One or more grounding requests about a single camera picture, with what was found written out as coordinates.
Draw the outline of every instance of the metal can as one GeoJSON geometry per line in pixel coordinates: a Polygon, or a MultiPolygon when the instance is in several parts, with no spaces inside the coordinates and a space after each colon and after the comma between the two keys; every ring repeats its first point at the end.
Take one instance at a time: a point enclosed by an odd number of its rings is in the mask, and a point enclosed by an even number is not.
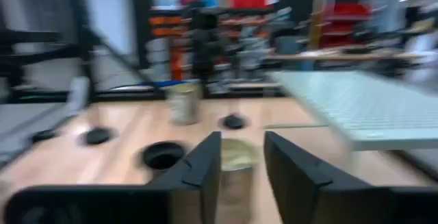
{"type": "Polygon", "coordinates": [[[172,122],[176,125],[191,125],[198,122],[198,84],[177,84],[168,88],[168,100],[172,122]]]}
{"type": "Polygon", "coordinates": [[[217,224],[246,224],[252,216],[255,150],[236,139],[222,140],[217,224]]]}

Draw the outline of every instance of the round hole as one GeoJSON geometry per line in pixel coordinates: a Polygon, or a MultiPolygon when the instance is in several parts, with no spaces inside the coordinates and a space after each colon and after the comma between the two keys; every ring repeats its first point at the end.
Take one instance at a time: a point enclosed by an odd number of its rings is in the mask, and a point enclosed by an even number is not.
{"type": "Polygon", "coordinates": [[[172,154],[157,155],[154,158],[151,158],[147,166],[155,170],[169,169],[180,159],[180,157],[172,154]]]}

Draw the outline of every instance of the gray table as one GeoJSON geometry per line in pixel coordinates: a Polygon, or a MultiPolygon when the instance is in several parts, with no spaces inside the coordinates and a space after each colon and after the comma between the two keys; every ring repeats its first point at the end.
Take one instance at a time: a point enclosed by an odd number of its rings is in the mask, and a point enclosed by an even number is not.
{"type": "Polygon", "coordinates": [[[64,103],[0,105],[0,167],[30,148],[29,137],[49,129],[66,114],[64,103]]]}
{"type": "Polygon", "coordinates": [[[344,138],[350,170],[354,151],[438,148],[438,97],[432,93],[359,71],[269,76],[344,138]]]}

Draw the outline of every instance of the wooden table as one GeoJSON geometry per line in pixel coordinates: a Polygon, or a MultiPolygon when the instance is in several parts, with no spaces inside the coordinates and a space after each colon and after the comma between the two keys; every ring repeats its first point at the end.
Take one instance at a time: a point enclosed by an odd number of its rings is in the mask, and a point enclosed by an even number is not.
{"type": "MultiPolygon", "coordinates": [[[[87,125],[80,116],[63,129],[61,137],[42,142],[2,170],[0,180],[9,186],[8,193],[41,184],[145,184],[150,175],[138,168],[136,160],[141,148],[170,139],[182,140],[192,148],[211,131],[219,130],[224,138],[250,142],[259,153],[253,223],[281,223],[263,163],[263,126],[273,122],[315,124],[291,98],[204,100],[201,122],[181,127],[171,124],[170,110],[163,101],[103,103],[99,107],[103,124],[118,132],[116,139],[96,147],[83,146],[77,136],[87,125]],[[233,101],[249,122],[245,129],[228,131],[218,126],[233,101]]],[[[328,128],[274,131],[336,166],[344,161],[339,138],[328,128]]],[[[433,184],[385,153],[366,151],[359,156],[355,175],[371,184],[433,184]]]]}

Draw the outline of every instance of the white pegboard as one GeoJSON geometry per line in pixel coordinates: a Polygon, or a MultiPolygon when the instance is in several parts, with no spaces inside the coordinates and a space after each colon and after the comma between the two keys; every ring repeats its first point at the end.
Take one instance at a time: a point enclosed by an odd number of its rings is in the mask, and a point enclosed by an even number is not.
{"type": "Polygon", "coordinates": [[[277,72],[271,77],[356,150],[438,147],[438,97],[356,71],[277,72]]]}

